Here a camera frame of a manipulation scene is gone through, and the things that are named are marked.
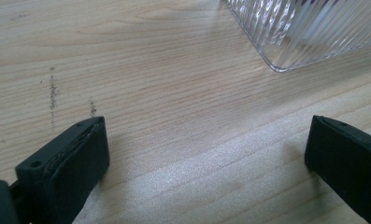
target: ribbed glass container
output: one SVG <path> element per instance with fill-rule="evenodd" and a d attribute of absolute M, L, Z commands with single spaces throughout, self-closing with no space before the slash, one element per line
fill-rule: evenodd
<path fill-rule="evenodd" d="M 371 45 L 371 0 L 225 2 L 277 72 Z"/>

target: wood grain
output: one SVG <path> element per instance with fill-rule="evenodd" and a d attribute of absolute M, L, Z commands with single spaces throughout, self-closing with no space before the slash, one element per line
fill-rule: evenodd
<path fill-rule="evenodd" d="M 278 74 L 222 1 L 0 1 L 0 179 L 106 117 L 75 223 L 364 223 L 303 163 L 315 114 L 371 133 L 371 49 Z"/>

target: scuff mark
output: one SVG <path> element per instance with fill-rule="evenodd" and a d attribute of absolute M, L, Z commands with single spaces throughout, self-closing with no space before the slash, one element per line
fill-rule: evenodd
<path fill-rule="evenodd" d="M 57 106 L 56 101 L 57 87 L 54 76 L 50 76 L 50 113 L 51 113 L 51 127 L 54 128 L 54 108 Z"/>
<path fill-rule="evenodd" d="M 25 18 L 27 17 L 28 15 L 27 14 L 22 14 L 22 15 L 19 15 L 17 17 L 13 17 L 12 19 L 10 19 L 11 21 L 17 21 L 19 19 L 22 19 L 22 18 Z"/>
<path fill-rule="evenodd" d="M 91 111 L 90 111 L 90 116 L 91 116 L 92 118 L 94 118 L 94 116 L 95 116 L 95 112 L 97 112 L 97 107 L 95 107 L 95 104 L 94 104 L 94 102 L 93 102 L 92 99 L 89 99 L 89 103 L 90 103 L 90 106 L 92 107 L 92 108 L 91 108 Z"/>

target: light wood surface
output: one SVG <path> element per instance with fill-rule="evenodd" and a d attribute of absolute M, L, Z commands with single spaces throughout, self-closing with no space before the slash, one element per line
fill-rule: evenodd
<path fill-rule="evenodd" d="M 0 1 L 0 179 L 106 118 L 75 223 L 364 223 L 304 165 L 315 114 L 371 133 L 371 49 L 278 74 L 223 1 Z"/>

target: black rubber pad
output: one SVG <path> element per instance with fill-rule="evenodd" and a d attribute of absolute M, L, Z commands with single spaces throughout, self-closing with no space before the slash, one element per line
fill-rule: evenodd
<path fill-rule="evenodd" d="M 34 205 L 33 223 L 72 223 L 108 166 L 102 117 L 73 125 L 20 163 L 16 173 Z"/>
<path fill-rule="evenodd" d="M 371 135 L 341 121 L 314 116 L 305 163 L 371 223 Z"/>

